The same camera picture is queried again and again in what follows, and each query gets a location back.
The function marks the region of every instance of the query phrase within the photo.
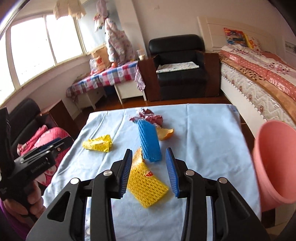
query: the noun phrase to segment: yellow foam fruit net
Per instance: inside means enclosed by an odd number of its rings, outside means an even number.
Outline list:
[[[110,135],[104,135],[96,139],[89,139],[88,141],[84,141],[82,143],[82,146],[88,150],[109,152],[110,147],[112,146],[112,139]]]
[[[155,204],[168,191],[146,166],[141,148],[133,156],[127,188],[145,208]]]

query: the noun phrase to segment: black leather sofa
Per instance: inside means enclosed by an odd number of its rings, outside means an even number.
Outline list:
[[[149,50],[156,69],[159,65],[173,63],[194,62],[199,65],[198,69],[159,73],[162,100],[206,96],[210,76],[205,68],[205,46],[199,36],[188,34],[152,39]]]

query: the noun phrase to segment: wall outlet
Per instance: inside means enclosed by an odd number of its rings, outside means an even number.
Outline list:
[[[154,8],[153,8],[153,10],[159,10],[160,9],[160,6],[159,5],[157,5],[157,6],[155,6]]]

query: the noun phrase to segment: colorful pillow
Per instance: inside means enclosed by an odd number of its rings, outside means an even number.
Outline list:
[[[262,51],[260,42],[257,38],[246,35],[246,34],[244,36],[247,40],[247,44],[250,49],[253,49],[255,52],[258,52],[258,53]]]
[[[229,44],[239,44],[242,47],[248,47],[246,38],[242,31],[224,28],[224,32]]]

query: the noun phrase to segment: hanging clothing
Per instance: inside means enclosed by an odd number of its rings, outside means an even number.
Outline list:
[[[105,0],[98,0],[96,3],[96,11],[103,17],[107,18],[108,17],[108,10],[106,6],[106,1]]]
[[[54,7],[56,19],[63,16],[72,16],[80,19],[86,14],[80,0],[58,0]]]
[[[124,31],[110,18],[105,20],[106,47],[111,63],[116,62],[121,66],[135,59],[135,52],[131,42]]]

